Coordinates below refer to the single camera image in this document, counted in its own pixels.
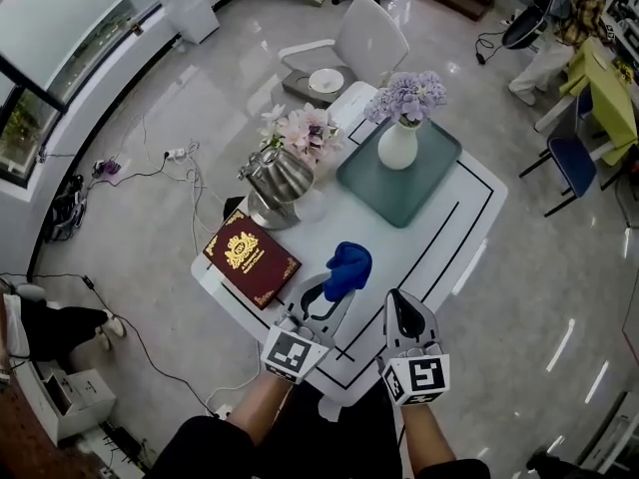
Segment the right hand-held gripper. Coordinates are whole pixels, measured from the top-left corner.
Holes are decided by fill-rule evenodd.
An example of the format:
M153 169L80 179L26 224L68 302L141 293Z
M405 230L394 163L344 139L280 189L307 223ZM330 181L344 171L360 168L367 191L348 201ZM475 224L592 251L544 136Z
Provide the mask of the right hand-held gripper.
M412 339L399 338L398 329ZM442 351L434 313L418 298L391 289L384 300L383 333L386 349L376 363L396 406L430 403L450 389L450 356Z

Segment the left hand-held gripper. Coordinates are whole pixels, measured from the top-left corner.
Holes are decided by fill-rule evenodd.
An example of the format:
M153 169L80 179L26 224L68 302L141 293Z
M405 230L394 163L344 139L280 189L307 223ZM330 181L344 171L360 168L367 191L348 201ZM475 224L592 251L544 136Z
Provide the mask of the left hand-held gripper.
M324 298L323 284L329 273L319 273L292 291L288 311L270 327L261 362L266 371L293 384L302 383L334 349L334 335L355 297L352 289L330 304L319 321L310 318L312 305Z

